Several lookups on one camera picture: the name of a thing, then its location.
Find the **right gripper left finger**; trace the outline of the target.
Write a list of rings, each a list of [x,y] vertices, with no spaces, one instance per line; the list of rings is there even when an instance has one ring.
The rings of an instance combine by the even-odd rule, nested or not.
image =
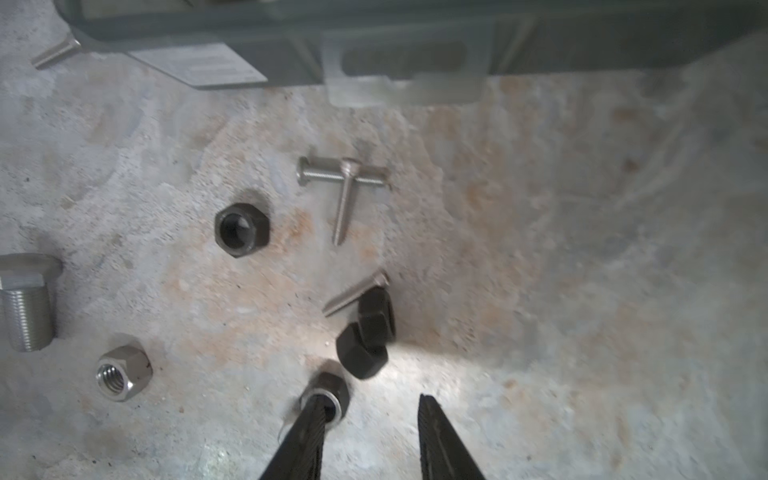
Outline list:
[[[324,401],[319,395],[313,395],[308,398],[260,479],[320,479],[325,434]]]

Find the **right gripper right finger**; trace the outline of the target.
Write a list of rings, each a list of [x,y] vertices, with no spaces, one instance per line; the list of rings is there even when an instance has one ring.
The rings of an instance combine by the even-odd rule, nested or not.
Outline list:
[[[420,395],[418,433],[424,480],[485,479],[440,404],[431,395]]]

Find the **large steel bolt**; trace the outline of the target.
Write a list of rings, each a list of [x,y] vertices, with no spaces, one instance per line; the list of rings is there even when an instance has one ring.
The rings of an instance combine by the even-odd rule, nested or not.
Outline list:
[[[32,58],[31,64],[36,70],[44,70],[80,53],[81,50],[81,43],[68,34],[62,41]]]
[[[54,307],[49,287],[62,271],[62,262],[46,254],[1,256],[2,317],[15,351],[39,351],[54,339]]]

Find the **grey compartment organizer box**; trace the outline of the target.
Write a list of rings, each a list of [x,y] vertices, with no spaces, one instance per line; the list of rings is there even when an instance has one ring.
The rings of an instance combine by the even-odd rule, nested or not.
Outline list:
[[[469,103],[489,76],[665,68],[767,23],[763,1],[59,1],[87,52],[196,89],[322,85],[339,107]]]

